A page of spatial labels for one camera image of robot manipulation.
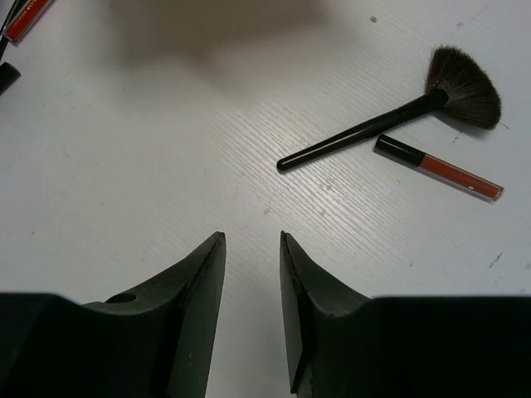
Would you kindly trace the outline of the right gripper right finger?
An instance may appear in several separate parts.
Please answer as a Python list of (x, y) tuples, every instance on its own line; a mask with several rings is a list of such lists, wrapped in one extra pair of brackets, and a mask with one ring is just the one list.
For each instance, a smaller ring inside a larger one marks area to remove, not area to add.
[(527, 397), (528, 296), (368, 298), (280, 236), (290, 391), (298, 397)]

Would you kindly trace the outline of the black fan makeup brush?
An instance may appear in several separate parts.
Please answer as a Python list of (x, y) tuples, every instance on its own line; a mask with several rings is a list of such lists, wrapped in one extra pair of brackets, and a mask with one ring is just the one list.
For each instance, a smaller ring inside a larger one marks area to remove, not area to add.
[(434, 112), (482, 130), (495, 129), (501, 120), (498, 90), (472, 56), (458, 47), (439, 46), (432, 52), (423, 95), (278, 160), (276, 169), (289, 172)]

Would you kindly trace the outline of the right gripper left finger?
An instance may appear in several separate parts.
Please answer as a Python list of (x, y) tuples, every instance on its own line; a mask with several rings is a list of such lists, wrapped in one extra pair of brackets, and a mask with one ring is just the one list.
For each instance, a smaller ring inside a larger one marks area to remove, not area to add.
[(225, 263), (217, 232), (104, 302), (2, 294), (2, 396), (205, 396)]

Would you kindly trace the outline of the thin black liner brush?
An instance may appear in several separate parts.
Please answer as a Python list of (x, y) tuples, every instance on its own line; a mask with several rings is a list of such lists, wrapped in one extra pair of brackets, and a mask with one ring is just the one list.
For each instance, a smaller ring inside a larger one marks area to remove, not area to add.
[(20, 7), (22, 5), (23, 5), (23, 0), (14, 0), (1, 26), (0, 58), (3, 58), (3, 55), (5, 53), (5, 50), (8, 44), (8, 39), (3, 35), (3, 32), (5, 31), (7, 26), (11, 23), (13, 18), (19, 13)]

